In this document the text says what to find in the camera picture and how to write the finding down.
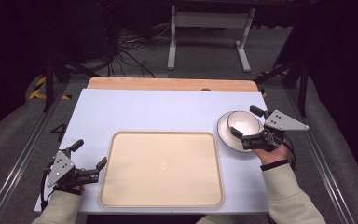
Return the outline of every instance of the wooden tray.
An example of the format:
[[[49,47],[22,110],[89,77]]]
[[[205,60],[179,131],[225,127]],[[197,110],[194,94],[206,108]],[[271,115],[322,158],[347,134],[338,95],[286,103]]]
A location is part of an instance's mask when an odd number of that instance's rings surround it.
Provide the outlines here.
[[[211,133],[119,132],[100,203],[105,207],[214,207],[223,201]]]

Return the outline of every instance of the human hand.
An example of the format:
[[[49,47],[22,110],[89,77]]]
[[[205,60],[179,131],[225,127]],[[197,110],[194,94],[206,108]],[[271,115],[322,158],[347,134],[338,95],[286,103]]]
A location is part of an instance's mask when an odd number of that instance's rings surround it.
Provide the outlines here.
[[[275,161],[287,160],[287,147],[283,144],[271,152],[267,152],[264,149],[253,149],[252,151],[261,160],[262,165],[267,165]]]

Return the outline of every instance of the wooden edge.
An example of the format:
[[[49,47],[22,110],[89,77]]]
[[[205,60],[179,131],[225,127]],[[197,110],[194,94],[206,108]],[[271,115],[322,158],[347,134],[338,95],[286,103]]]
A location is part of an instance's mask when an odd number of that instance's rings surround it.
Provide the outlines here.
[[[148,77],[93,77],[88,89],[143,91],[245,91],[258,92],[251,80]]]

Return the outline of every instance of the white tabletop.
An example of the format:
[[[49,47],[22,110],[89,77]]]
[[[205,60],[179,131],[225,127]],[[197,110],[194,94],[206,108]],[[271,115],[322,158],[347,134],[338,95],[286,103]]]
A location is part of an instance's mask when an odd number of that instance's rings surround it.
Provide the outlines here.
[[[84,145],[71,160],[76,168],[94,169],[107,156],[112,136],[119,131],[208,132],[217,141],[224,201],[209,208],[105,208],[99,203],[100,182],[86,186],[79,212],[87,214],[249,214],[267,212],[266,190],[255,154],[226,146],[217,133],[225,113],[266,109],[259,92],[117,91],[81,92],[60,149],[79,139]],[[45,198],[51,189],[45,190]],[[40,200],[35,211],[40,211]]]

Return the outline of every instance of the sleeve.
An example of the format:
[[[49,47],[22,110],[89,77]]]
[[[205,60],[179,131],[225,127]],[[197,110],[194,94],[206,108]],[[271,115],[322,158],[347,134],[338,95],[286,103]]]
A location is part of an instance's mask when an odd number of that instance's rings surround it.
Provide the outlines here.
[[[32,224],[75,223],[80,201],[79,194],[55,190],[45,211]]]
[[[298,186],[289,164],[263,171],[268,211],[277,223],[325,223],[310,197]]]

